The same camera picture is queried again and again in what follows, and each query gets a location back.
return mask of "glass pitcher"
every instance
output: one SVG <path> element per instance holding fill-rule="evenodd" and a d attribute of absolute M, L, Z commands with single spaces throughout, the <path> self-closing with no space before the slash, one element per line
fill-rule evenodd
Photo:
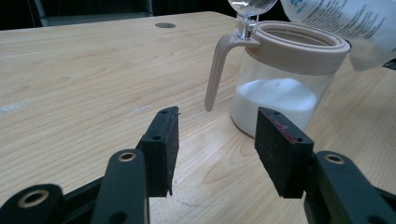
<path fill-rule="evenodd" d="M 254 30 L 250 38 L 225 35 L 217 44 L 205 108 L 213 108 L 227 53 L 243 46 L 231 111 L 235 125 L 254 137 L 258 107 L 264 106 L 283 113 L 304 130 L 349 45 L 336 35 L 292 22 L 262 21 Z"/>

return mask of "table hole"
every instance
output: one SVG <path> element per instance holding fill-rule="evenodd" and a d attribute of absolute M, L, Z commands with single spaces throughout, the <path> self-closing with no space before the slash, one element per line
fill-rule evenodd
<path fill-rule="evenodd" d="M 175 28 L 176 27 L 173 23 L 169 23 L 169 22 L 158 22 L 155 24 L 155 26 L 160 27 L 160 28 Z"/>

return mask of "gray handle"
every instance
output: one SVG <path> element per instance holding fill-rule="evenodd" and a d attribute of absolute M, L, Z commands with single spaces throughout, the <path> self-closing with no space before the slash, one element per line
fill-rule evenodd
<path fill-rule="evenodd" d="M 215 55 L 213 57 L 212 69 L 210 71 L 210 78 L 207 84 L 205 109 L 211 111 L 215 104 L 216 94 L 218 93 L 222 70 L 224 67 L 225 59 L 228 52 L 238 46 L 249 48 L 258 48 L 260 43 L 256 40 L 241 40 L 232 35 L 224 35 L 219 43 L 216 45 Z"/>

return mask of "white powder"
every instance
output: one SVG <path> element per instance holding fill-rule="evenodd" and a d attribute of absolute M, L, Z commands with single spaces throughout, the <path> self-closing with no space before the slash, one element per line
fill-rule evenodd
<path fill-rule="evenodd" d="M 253 137 L 259 106 L 279 111 L 304 130 L 317 100 L 311 90 L 292 78 L 255 80 L 236 88 L 231 116 L 236 126 Z"/>

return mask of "wood grain surface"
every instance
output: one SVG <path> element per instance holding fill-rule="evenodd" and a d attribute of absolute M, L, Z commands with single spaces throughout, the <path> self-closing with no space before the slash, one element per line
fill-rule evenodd
<path fill-rule="evenodd" d="M 113 153 L 177 105 L 174 196 L 150 199 L 152 223 L 306 223 L 303 200 L 279 198 L 231 120 L 242 48 L 205 111 L 214 48 L 233 28 L 234 18 L 203 12 L 0 32 L 0 204 L 35 184 L 66 193 L 102 176 Z M 394 194 L 395 87 L 395 71 L 358 73 L 346 60 L 306 130 L 315 151 L 348 156 Z"/>

